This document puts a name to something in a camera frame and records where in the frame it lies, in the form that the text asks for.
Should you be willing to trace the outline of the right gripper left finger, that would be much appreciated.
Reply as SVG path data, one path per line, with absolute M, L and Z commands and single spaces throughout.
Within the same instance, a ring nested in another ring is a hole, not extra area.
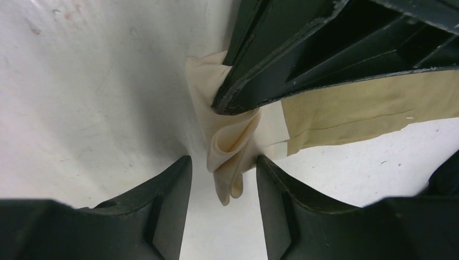
M 186 155 L 94 208 L 1 200 L 1 259 L 179 259 L 192 184 Z

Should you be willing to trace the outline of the olive and cream underwear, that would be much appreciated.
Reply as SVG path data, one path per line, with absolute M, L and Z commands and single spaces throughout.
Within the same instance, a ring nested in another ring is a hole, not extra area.
M 205 141 L 206 167 L 221 204 L 243 193 L 243 174 L 258 155 L 282 159 L 316 146 L 342 145 L 409 124 L 458 117 L 458 71 L 398 75 L 315 89 L 220 115 L 211 107 L 231 68 L 226 52 L 190 57 L 186 81 Z

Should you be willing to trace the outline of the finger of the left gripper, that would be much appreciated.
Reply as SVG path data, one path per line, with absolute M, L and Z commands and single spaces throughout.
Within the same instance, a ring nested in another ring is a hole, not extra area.
M 458 151 L 434 171 L 421 195 L 458 196 Z
M 241 1 L 212 109 L 238 115 L 302 92 L 458 69 L 458 1 Z

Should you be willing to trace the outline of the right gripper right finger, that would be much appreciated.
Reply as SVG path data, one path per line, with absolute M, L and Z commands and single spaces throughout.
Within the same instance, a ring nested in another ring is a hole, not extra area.
M 257 158 L 269 259 L 458 259 L 458 196 L 333 199 Z

